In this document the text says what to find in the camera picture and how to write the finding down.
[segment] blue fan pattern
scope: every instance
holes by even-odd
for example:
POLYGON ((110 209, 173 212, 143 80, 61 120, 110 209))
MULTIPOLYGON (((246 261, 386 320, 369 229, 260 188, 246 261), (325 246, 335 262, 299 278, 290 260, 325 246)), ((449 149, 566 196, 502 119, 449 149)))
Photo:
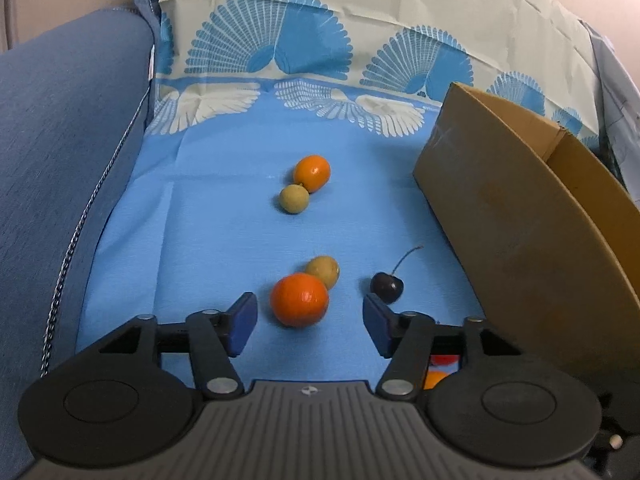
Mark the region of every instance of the blue fan pattern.
POLYGON ((577 135, 582 129, 582 120, 577 110, 573 108, 560 108, 556 110, 551 120, 564 126, 572 134, 577 135))
POLYGON ((584 137, 583 139, 580 139, 580 142, 594 153, 600 151, 600 138, 597 135, 584 137))
POLYGON ((453 82, 473 85, 465 49, 446 30, 420 25, 389 39, 362 73, 360 84, 444 101, 453 82))
POLYGON ((347 79, 353 47, 319 0, 227 0, 191 42, 185 73, 255 73, 273 59, 286 74, 347 79))
POLYGON ((531 76, 520 72, 501 73, 489 89, 489 94, 508 99, 539 115, 545 115, 545 95, 531 76))
POLYGON ((166 12, 160 17, 160 44, 158 45, 158 72, 169 75, 174 64, 174 31, 166 12))
POLYGON ((146 134, 168 134, 178 111, 178 92, 171 91, 156 103, 154 120, 146 128, 146 134))

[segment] white fan pattern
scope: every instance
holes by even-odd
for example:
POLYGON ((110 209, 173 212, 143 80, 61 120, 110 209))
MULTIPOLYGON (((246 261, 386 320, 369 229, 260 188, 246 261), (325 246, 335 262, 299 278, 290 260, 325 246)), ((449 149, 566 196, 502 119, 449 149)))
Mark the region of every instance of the white fan pattern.
POLYGON ((287 108, 309 110, 327 119, 347 119, 385 137, 411 135, 424 124, 425 109, 404 101, 369 94, 352 101, 340 89, 303 80, 279 82, 275 89, 287 108))
POLYGON ((160 101, 148 134, 174 134, 221 114, 241 114, 260 95, 258 83, 196 83, 182 93, 161 88, 160 101))

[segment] cardboard box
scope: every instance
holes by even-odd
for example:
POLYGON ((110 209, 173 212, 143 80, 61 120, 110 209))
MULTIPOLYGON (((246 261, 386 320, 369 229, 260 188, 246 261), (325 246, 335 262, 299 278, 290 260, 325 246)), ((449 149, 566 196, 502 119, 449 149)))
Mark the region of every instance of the cardboard box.
POLYGON ((579 140, 453 84, 414 177, 505 335, 578 376, 640 367, 640 211, 579 140))

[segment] mandarin orange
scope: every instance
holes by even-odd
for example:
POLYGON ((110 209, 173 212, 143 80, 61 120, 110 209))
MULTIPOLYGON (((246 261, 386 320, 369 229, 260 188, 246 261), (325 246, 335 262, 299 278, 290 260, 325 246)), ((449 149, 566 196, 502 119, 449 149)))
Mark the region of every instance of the mandarin orange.
POLYGON ((293 170, 293 183, 301 184, 309 193, 315 193, 329 181, 331 167, 320 155, 309 155, 300 160, 293 170))
POLYGON ((271 291, 271 309, 285 326, 303 328, 320 321, 329 307, 329 293, 318 278, 296 272, 285 276, 271 291))
POLYGON ((424 378, 424 387, 422 389, 431 390, 435 388, 436 384, 448 375, 446 372, 441 372, 440 370, 429 370, 427 376, 424 378))

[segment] red object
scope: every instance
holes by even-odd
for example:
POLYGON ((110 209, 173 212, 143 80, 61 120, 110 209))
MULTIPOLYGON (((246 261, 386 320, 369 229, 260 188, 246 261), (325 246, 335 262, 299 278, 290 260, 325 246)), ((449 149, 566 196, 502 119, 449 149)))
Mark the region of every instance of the red object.
POLYGON ((433 366, 449 366, 457 363, 460 356, 457 355, 432 355, 431 364, 433 366))

